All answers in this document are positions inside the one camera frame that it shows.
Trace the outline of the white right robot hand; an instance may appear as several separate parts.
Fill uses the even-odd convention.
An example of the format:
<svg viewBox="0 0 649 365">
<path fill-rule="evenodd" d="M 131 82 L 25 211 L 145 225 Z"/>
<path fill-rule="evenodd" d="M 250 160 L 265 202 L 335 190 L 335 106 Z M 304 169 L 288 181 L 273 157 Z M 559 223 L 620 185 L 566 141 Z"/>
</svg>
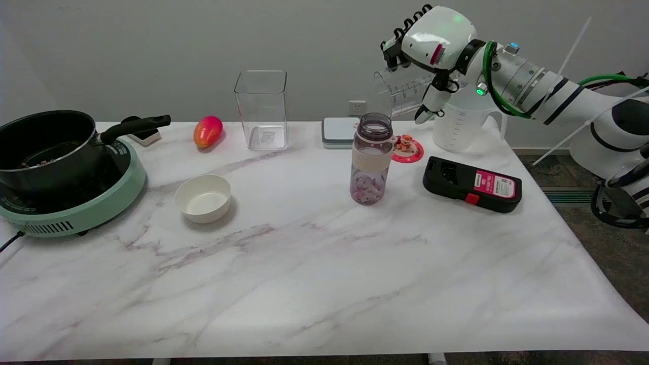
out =
<svg viewBox="0 0 649 365">
<path fill-rule="evenodd" d="M 415 65 L 432 74 L 422 96 L 415 122 L 422 124 L 444 116 L 444 106 L 453 93 L 463 88 L 485 42 L 463 14 L 443 6 L 426 4 L 395 28 L 393 37 L 380 44 L 387 69 L 396 71 Z"/>
</svg>

